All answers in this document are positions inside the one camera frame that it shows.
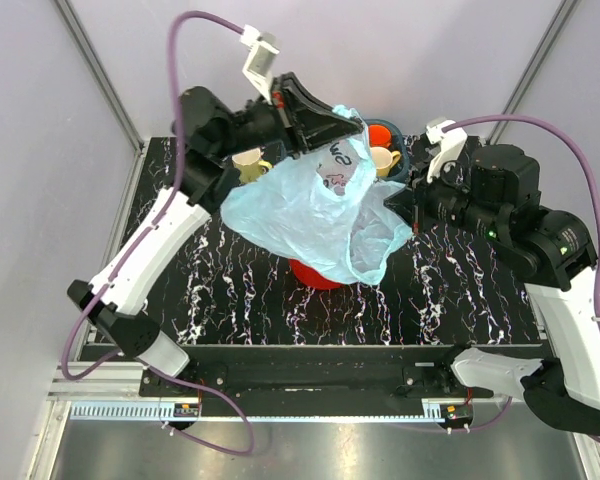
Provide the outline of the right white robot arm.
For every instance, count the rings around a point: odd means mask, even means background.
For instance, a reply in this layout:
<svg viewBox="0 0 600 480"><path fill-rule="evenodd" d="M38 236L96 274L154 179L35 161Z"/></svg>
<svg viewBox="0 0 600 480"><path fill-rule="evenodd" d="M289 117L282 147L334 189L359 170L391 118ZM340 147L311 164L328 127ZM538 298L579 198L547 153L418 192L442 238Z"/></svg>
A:
<svg viewBox="0 0 600 480"><path fill-rule="evenodd" d="M489 242L524 284L554 352L520 359L456 346L434 371L446 396L466 388L525 402L546 425L600 438L600 315L594 310L598 258L575 215L540 203L540 165L513 145L468 154L468 180L427 180L418 169L384 202L414 233L448 225Z"/></svg>

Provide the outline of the red mesh trash bin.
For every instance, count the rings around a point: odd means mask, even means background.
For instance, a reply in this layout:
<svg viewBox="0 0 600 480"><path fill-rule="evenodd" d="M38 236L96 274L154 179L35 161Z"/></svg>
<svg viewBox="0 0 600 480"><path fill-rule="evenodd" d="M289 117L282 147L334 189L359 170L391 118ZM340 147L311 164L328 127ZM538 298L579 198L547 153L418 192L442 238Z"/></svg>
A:
<svg viewBox="0 0 600 480"><path fill-rule="evenodd" d="M323 277L319 272L295 259L289 260L291 271L296 279L306 287L319 291L329 291L341 287L341 284Z"/></svg>

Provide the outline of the light blue plastic trash bag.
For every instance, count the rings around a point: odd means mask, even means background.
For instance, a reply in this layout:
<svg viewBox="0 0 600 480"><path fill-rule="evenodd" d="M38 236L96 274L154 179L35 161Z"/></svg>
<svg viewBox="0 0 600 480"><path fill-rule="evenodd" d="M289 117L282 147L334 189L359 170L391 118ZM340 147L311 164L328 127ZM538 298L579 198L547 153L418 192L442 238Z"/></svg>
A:
<svg viewBox="0 0 600 480"><path fill-rule="evenodd" d="M380 180L369 133L287 157L223 202L224 225L268 252L340 284L377 285L413 236L385 207L402 184Z"/></svg>

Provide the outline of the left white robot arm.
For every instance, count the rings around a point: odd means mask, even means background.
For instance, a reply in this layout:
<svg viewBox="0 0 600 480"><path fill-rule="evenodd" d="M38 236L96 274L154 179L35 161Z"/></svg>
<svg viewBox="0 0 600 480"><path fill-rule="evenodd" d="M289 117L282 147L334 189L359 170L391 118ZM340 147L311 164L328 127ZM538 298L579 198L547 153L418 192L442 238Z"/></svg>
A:
<svg viewBox="0 0 600 480"><path fill-rule="evenodd" d="M176 91L173 179L111 262L68 287L80 311L74 327L90 323L118 352L161 372L170 393L188 394L196 382L189 355L142 308L172 258L237 187L239 172L226 158L272 143L297 158L362 131L360 119L335 112L293 73L274 78L268 94L238 111L203 86Z"/></svg>

